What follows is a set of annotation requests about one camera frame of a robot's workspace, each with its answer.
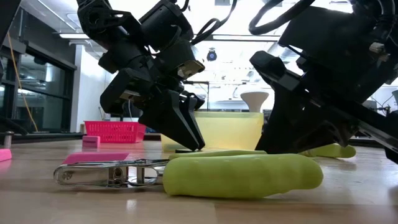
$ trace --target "tong spring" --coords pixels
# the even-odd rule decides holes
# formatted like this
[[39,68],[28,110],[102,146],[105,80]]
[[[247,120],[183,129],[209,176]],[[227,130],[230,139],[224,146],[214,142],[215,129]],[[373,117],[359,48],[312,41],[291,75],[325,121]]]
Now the tong spring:
[[[125,189],[161,185],[168,159],[110,162],[78,162],[60,165],[54,171],[54,180],[60,185]],[[129,176],[129,167],[137,169]],[[145,169],[153,169],[156,177],[146,177]]]

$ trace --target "cable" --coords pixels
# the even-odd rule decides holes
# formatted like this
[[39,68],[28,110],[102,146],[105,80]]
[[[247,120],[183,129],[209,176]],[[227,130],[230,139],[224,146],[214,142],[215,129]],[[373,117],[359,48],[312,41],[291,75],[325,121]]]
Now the cable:
[[19,133],[24,136],[28,134],[28,132],[23,127],[19,126],[8,118],[0,116],[0,123],[13,130],[15,133]]
[[201,88],[202,90],[205,91],[205,93],[209,94],[209,93],[207,92],[207,90],[206,90],[201,84],[199,84],[199,86],[200,86],[200,88]]
[[175,31],[173,38],[168,42],[168,44],[167,44],[165,47],[163,47],[162,49],[160,49],[160,51],[159,51],[158,53],[152,53],[152,52],[150,51],[150,48],[148,48],[149,53],[150,53],[152,56],[158,56],[158,54],[162,53],[162,51],[168,49],[170,46],[172,46],[172,45],[174,45],[175,43],[177,43],[178,38],[180,37],[180,35],[181,35],[181,33],[182,33],[182,29],[181,29],[181,27],[175,26],[175,25],[172,25],[172,27],[176,27],[177,30]]
[[104,90],[106,89],[106,78],[108,77],[108,73],[105,72],[105,80],[104,80]]
[[289,50],[291,50],[293,53],[297,54],[298,56],[300,56],[300,57],[305,58],[305,59],[308,60],[308,57],[307,57],[305,54],[303,54],[302,52],[299,52],[298,50],[294,49],[292,46],[288,45],[288,46],[286,46],[286,47],[287,47]]
[[391,95],[390,98],[388,98],[388,99],[381,105],[381,107],[383,108],[383,107],[384,107],[384,104],[387,103],[387,101],[389,101],[393,96],[394,96],[394,95]]
[[214,31],[216,31],[218,28],[220,28],[222,25],[228,21],[229,17],[231,16],[232,12],[235,10],[236,4],[238,3],[238,0],[233,0],[231,10],[229,11],[228,15],[220,21],[219,19],[212,18],[210,19],[199,31],[197,34],[197,37],[191,41],[192,45],[195,45],[197,43],[200,43],[201,41],[205,40],[207,37],[209,37]]
[[9,45],[10,45],[10,51],[11,51],[12,62],[13,62],[13,64],[14,64],[15,75],[17,76],[18,85],[19,85],[19,88],[21,89],[21,95],[22,95],[22,98],[24,99],[24,103],[25,103],[25,106],[26,106],[27,113],[28,113],[28,115],[29,115],[29,117],[30,117],[30,120],[32,121],[33,125],[35,126],[36,132],[39,132],[39,130],[37,129],[36,122],[35,122],[35,120],[33,119],[32,113],[31,113],[30,110],[29,110],[29,106],[28,106],[28,104],[27,104],[27,102],[26,102],[25,95],[24,95],[24,93],[22,92],[21,79],[19,78],[19,72],[18,72],[18,68],[17,68],[17,63],[16,63],[16,61],[15,61],[14,51],[13,51],[13,49],[12,49],[11,37],[10,37],[10,33],[9,33],[9,32],[7,33],[7,36],[8,36],[8,43],[9,43]]
[[102,57],[101,54],[99,54],[99,53],[94,49],[93,44],[91,43],[90,40],[86,40],[86,43],[91,47],[91,49],[93,50],[93,52],[94,52],[97,56],[99,56],[100,58]]
[[185,10],[188,9],[189,5],[189,0],[185,0],[184,6],[180,9],[182,12],[185,12]]
[[288,21],[291,21],[294,17],[298,16],[301,12],[306,10],[315,0],[300,0],[294,6],[292,6],[289,10],[285,13],[280,15],[276,20],[268,22],[264,25],[256,27],[257,23],[261,20],[263,15],[275,7],[276,5],[280,4],[283,0],[270,0],[267,2],[257,13],[257,15],[252,19],[249,24],[249,32],[252,35],[261,35],[266,34],[276,28],[279,28],[283,24]]
[[375,37],[375,41],[385,43],[393,30],[397,16],[396,5],[394,0],[377,0],[381,8],[381,15],[374,26],[371,35]]
[[99,110],[99,114],[101,115],[101,119],[105,120],[105,114],[102,115],[101,107],[98,107],[98,110]]
[[131,109],[130,109],[130,100],[129,100],[129,115],[130,115],[130,120],[132,121]]
[[383,107],[383,105],[381,105],[375,98],[373,98],[373,96],[371,96],[371,99],[374,100],[376,103],[378,103],[380,107]]
[[[383,2],[381,2],[380,0],[378,0],[379,5],[381,6],[382,4],[384,4]],[[375,16],[373,16],[372,12],[370,12],[370,8],[372,7],[364,7],[362,4],[355,4],[355,7],[360,8],[360,10],[362,10],[363,13],[365,13],[365,15],[367,15],[368,17],[371,17],[372,19],[374,19],[375,21],[377,21],[377,23],[380,23],[382,21],[380,21],[378,18],[376,18]],[[384,13],[384,11],[386,10],[386,8],[388,8],[387,6],[383,6],[382,7],[382,12]],[[395,15],[394,17],[394,23],[397,22],[397,16]],[[391,33],[389,35],[389,39],[391,40],[391,42],[398,47],[398,32],[394,29],[394,27],[391,30]]]

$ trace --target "translucent yellow bin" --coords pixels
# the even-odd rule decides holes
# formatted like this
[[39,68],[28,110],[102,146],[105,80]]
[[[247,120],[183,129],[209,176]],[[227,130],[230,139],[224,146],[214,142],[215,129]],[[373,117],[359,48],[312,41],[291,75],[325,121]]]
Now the translucent yellow bin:
[[[195,112],[195,117],[208,150],[254,150],[264,124],[262,113]],[[161,138],[165,152],[186,149],[164,135]]]

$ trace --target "wooden table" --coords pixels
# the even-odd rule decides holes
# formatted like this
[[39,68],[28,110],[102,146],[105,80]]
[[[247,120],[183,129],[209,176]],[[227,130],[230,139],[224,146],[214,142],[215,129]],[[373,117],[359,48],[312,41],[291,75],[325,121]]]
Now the wooden table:
[[[103,144],[99,151],[167,158],[160,142]],[[0,162],[0,223],[398,223],[398,165],[381,149],[357,148],[352,159],[316,158],[325,178],[314,190],[263,200],[169,197],[161,187],[83,190],[58,186],[53,171],[82,151],[81,141],[13,145]]]

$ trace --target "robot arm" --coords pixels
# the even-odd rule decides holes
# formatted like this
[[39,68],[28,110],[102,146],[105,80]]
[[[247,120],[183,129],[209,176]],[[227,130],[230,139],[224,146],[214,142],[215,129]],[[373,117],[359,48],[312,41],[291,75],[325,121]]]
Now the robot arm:
[[333,142],[347,146],[362,131],[386,146],[387,156],[398,162],[398,117],[362,106],[398,76],[395,2],[352,1],[354,13],[348,14],[309,7],[313,0],[301,0],[275,21],[255,27],[279,2],[269,1],[249,30],[265,34],[292,19],[279,45],[302,49],[297,65],[305,73],[288,71],[281,59],[266,52],[250,59],[275,90],[274,109],[256,150],[278,154]]
[[[383,83],[398,76],[398,35],[393,0],[352,0],[354,13],[310,7],[301,0],[275,21],[256,27],[261,17],[282,0],[270,0],[250,23],[254,35],[290,21],[279,44],[300,54],[299,76],[277,57],[254,54],[251,63],[275,90],[270,121],[256,150],[302,152],[333,142],[345,146],[361,130],[398,152],[397,117],[384,117],[361,104]],[[78,0],[83,31],[108,50],[99,60],[107,71],[119,71],[101,96],[107,113],[122,113],[131,100],[143,111],[139,122],[189,149],[205,143],[193,117],[204,101],[183,90],[181,81],[203,71],[193,45],[222,26],[210,20],[193,32],[175,1],[161,0],[136,20],[114,11],[107,0]],[[236,5],[234,0],[231,12]],[[153,54],[149,50],[159,51]]]

